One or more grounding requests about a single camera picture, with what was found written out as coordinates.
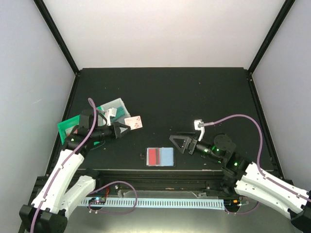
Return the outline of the white floral card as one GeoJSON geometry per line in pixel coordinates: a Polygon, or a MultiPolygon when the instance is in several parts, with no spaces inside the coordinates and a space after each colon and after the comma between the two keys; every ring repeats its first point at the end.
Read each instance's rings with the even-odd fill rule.
{"type": "Polygon", "coordinates": [[[124,119],[124,122],[131,130],[140,129],[143,127],[140,116],[133,116],[124,119]]]}

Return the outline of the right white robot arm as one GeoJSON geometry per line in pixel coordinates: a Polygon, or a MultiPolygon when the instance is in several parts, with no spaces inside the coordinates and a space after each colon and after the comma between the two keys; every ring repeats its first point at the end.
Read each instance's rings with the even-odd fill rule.
{"type": "Polygon", "coordinates": [[[311,231],[311,193],[243,158],[227,135],[216,135],[211,144],[187,135],[171,135],[170,141],[182,154],[197,152],[220,164],[224,178],[219,188],[225,195],[252,198],[283,214],[298,230],[311,231]]]}

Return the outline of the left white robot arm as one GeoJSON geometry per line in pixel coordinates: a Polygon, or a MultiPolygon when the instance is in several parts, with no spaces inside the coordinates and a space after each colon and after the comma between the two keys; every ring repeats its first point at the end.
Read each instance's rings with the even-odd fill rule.
{"type": "Polygon", "coordinates": [[[42,190],[29,205],[23,205],[19,216],[30,233],[62,233],[78,204],[91,192],[101,193],[104,181],[97,171],[87,169],[69,188],[73,175],[95,143],[121,138],[131,130],[101,110],[85,110],[79,122],[66,137],[58,161],[42,190]]]}

